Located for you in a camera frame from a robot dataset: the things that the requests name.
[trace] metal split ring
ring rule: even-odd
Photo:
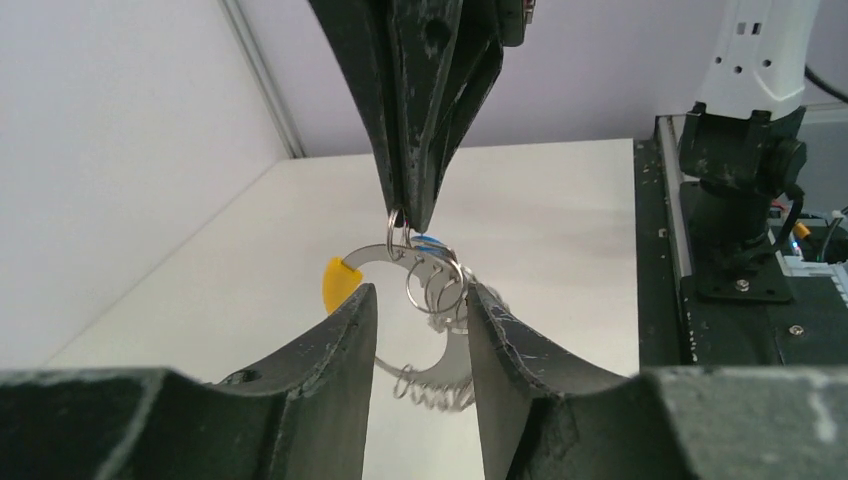
[[[398,255],[395,255],[395,223],[397,223],[397,216],[400,215],[400,210],[397,208],[392,209],[392,212],[389,214],[389,223],[388,229],[386,231],[386,250],[389,253],[389,258],[396,262],[403,257],[403,251],[401,251]],[[403,246],[410,248],[412,247],[412,241],[409,238],[409,222],[403,222]]]
[[[424,286],[424,301],[427,304],[426,308],[422,307],[418,302],[415,301],[415,298],[412,296],[412,288],[410,286],[410,282],[412,281],[412,275],[415,272],[415,269],[418,268],[418,266],[420,264],[424,263],[424,257],[422,257],[422,255],[431,255],[431,254],[424,253],[424,252],[417,253],[415,255],[415,264],[412,266],[411,269],[409,269],[409,273],[406,274],[406,296],[407,296],[407,298],[409,298],[409,302],[412,303],[412,306],[415,307],[419,312],[424,312],[428,315],[439,315],[439,314],[442,314],[442,313],[449,312],[449,311],[451,311],[455,308],[458,308],[460,303],[462,303],[462,299],[463,299],[462,292],[467,287],[468,282],[465,279],[465,274],[462,271],[462,267],[454,259],[449,258],[449,257],[442,257],[441,259],[443,261],[447,262],[453,268],[453,270],[457,273],[457,275],[459,275],[459,284],[460,284],[459,291],[460,291],[460,294],[457,295],[456,301],[453,302],[452,304],[448,305],[447,307],[441,309],[441,310],[437,310],[437,309],[433,308],[432,305],[430,305],[431,302],[427,298],[427,294],[429,293],[429,289],[427,287],[430,286],[430,283],[432,282],[433,278],[437,274],[443,273],[443,271],[441,271],[441,269],[439,269],[436,272],[434,272],[433,274],[431,274],[430,277],[427,279],[427,282]],[[449,285],[455,285],[456,282],[457,282],[457,279],[455,277],[451,276],[450,280],[446,284],[446,287],[449,286]],[[439,301],[442,298],[442,292],[445,291],[445,288],[442,288],[439,291],[439,296],[436,298],[436,305],[439,304]]]

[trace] keychain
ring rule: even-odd
[[[389,216],[385,244],[362,247],[344,259],[330,261],[322,286],[324,307],[327,313],[332,313],[344,303],[362,282],[359,269],[367,263],[387,262],[406,269],[407,297],[416,309],[428,315],[427,323],[435,332],[447,335],[445,352],[435,365],[425,370],[412,365],[397,368],[379,357],[374,363],[397,379],[395,398],[408,395],[414,404],[431,410],[461,412],[474,404],[465,297],[468,286],[477,279],[459,263],[451,248],[425,235],[410,237],[407,225],[403,227],[403,244],[395,244],[397,215],[395,210]],[[412,294],[413,276],[424,289],[424,305]]]

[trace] black cable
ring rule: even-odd
[[[819,87],[819,89],[821,89],[824,93],[839,100],[840,102],[848,103],[848,95],[846,95],[845,92],[837,90],[831,84],[825,82],[820,76],[816,75],[816,72],[810,70],[809,66],[804,66],[804,76],[810,81],[810,83]]]
[[[839,224],[842,223],[842,217],[837,217],[833,219],[833,222],[830,223],[830,227],[827,229],[827,235],[824,236],[824,240],[822,240],[822,245],[819,247],[818,261],[824,262],[824,256],[827,253],[827,246],[830,244],[830,239],[833,238],[833,233],[839,228]]]
[[[786,188],[786,198],[792,200],[792,208],[789,209],[789,215],[786,216],[786,221],[783,222],[783,227],[774,239],[774,252],[780,250],[780,247],[789,240],[789,234],[792,233],[792,228],[798,223],[798,218],[801,216],[801,210],[804,209],[804,191],[798,185],[790,185]]]

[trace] key ring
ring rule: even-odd
[[[412,281],[412,275],[415,272],[415,269],[418,268],[418,265],[424,263],[424,257],[422,257],[422,255],[431,255],[431,254],[428,254],[428,253],[425,253],[425,252],[417,253],[415,255],[415,265],[413,265],[412,268],[409,270],[409,273],[406,274],[406,296],[407,296],[407,298],[409,298],[409,302],[419,312],[424,312],[428,315],[438,315],[438,314],[441,314],[441,313],[446,313],[446,312],[453,310],[456,307],[459,307],[459,304],[462,302],[462,297],[463,297],[463,295],[461,295],[461,294],[457,295],[455,302],[453,302],[452,304],[443,308],[442,310],[434,310],[434,309],[430,308],[431,307],[429,305],[430,302],[427,301],[427,293],[428,293],[427,287],[429,286],[430,282],[433,280],[434,275],[430,275],[430,277],[427,279],[427,284],[424,287],[424,301],[425,301],[425,303],[428,304],[427,308],[421,307],[421,305],[418,302],[415,301],[415,298],[412,296],[412,288],[410,287],[410,282]],[[452,258],[443,257],[442,260],[447,262],[451,267],[453,267],[454,271],[456,271],[459,274],[459,283],[460,283],[459,290],[460,290],[460,292],[462,292],[465,289],[465,287],[467,286],[466,285],[467,282],[465,280],[465,275],[464,275],[464,272],[462,271],[462,267],[460,267],[459,264],[456,263]],[[456,279],[453,276],[451,276],[451,279],[448,282],[448,285],[455,285],[455,284],[456,284]],[[442,290],[440,290],[439,296],[436,299],[436,305],[439,304],[439,301],[441,300],[441,297],[442,297],[441,292],[444,292],[444,290],[445,290],[444,288]]]
[[[389,252],[389,258],[393,262],[403,257],[403,251],[399,255],[395,255],[395,223],[397,223],[398,215],[400,215],[400,210],[397,208],[392,209],[392,213],[389,214],[389,228],[386,231],[386,250]],[[409,239],[409,222],[407,221],[403,222],[403,242],[404,247],[409,248],[412,246],[412,241]]]
[[[433,273],[430,274],[430,278],[428,278],[427,281],[424,282],[424,303],[427,304],[427,308],[430,309],[431,311],[435,310],[436,307],[433,306],[433,302],[435,301],[435,299],[433,299],[433,295],[430,293],[430,284],[433,283],[434,278],[438,277],[439,274],[444,272],[444,271],[445,271],[444,268],[442,268],[441,266],[437,266],[435,269],[433,269]]]

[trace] metal frame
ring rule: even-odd
[[[709,302],[695,292],[695,280],[680,275],[680,259],[688,253],[685,211],[681,205],[679,181],[690,179],[676,168],[677,137],[672,117],[658,117],[654,138],[656,155],[663,165],[661,193],[649,174],[650,159],[640,159],[636,151],[635,189],[637,200],[637,274],[639,275],[639,332],[642,368],[667,365],[677,354],[679,364],[695,365],[824,365],[844,364],[848,342],[848,312],[839,292],[829,278],[788,278],[796,301],[782,305],[733,302]],[[660,211],[665,223],[657,223]],[[666,244],[676,254],[675,262],[658,261],[657,248],[647,247],[649,230],[668,229]],[[660,309],[665,294],[677,295],[677,311]],[[792,333],[796,326],[804,335]]]
[[[297,131],[294,117],[286,104],[276,78],[268,68],[268,62],[265,60],[265,55],[256,41],[253,29],[250,27],[250,22],[244,14],[241,1],[219,0],[219,3],[259,85],[259,90],[268,106],[268,112],[271,114],[271,119],[277,128],[277,133],[280,135],[280,140],[283,142],[289,158],[306,157],[307,154]]]
[[[681,363],[674,229],[669,225],[666,167],[658,143],[637,141],[633,147],[641,369]]]

